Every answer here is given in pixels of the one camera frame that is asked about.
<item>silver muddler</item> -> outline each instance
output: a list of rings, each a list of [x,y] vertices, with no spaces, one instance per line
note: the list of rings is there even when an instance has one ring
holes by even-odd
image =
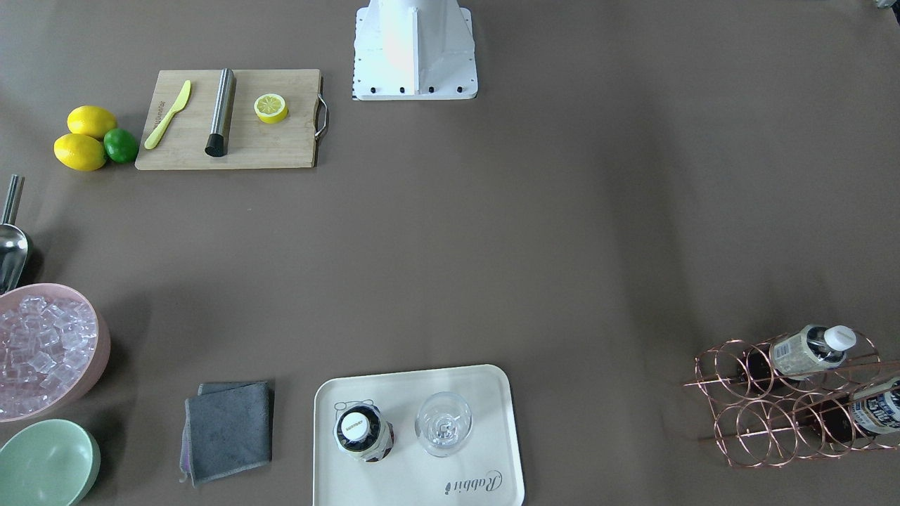
[[[216,94],[216,108],[212,111],[210,137],[206,141],[206,154],[224,157],[228,153],[228,132],[231,125],[231,110],[234,104],[234,72],[230,68],[222,70],[219,77],[219,93]]]

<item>wooden cutting board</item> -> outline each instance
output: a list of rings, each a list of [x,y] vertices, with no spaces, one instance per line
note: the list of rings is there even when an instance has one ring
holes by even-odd
[[[234,70],[228,154],[214,158],[203,149],[210,135],[220,75],[221,69],[159,72],[135,167],[140,170],[315,167],[319,70]],[[187,106],[169,123],[159,144],[154,149],[144,149],[144,141],[166,115],[187,79],[191,80]],[[253,104],[266,93],[284,97],[288,114],[283,121],[267,124],[257,118]]]

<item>gray towel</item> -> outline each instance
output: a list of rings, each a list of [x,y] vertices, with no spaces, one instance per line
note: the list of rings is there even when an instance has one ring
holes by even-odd
[[[272,460],[268,383],[201,384],[184,410],[181,470],[193,486]]]

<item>metal ring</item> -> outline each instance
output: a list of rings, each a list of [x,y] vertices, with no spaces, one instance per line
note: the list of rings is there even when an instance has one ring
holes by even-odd
[[[329,129],[329,105],[325,104],[325,99],[322,98],[322,94],[319,94],[319,102],[322,104],[322,107],[325,107],[325,121],[322,122],[322,128],[316,130],[316,134],[313,136],[313,139],[316,141],[321,139],[321,137],[325,135],[325,131]]]

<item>citrus fruit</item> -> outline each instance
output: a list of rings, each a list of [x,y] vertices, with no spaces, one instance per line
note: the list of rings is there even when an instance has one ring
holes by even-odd
[[[284,97],[275,93],[267,93],[257,98],[253,104],[256,117],[263,123],[278,123],[287,116],[287,102]]]
[[[83,133],[67,133],[53,143],[53,154],[75,170],[96,170],[106,163],[104,145]]]
[[[117,126],[115,116],[103,107],[82,105],[68,114],[68,130],[102,139],[106,132]]]
[[[138,140],[129,131],[114,128],[103,136],[103,149],[110,160],[130,163],[138,157]]]

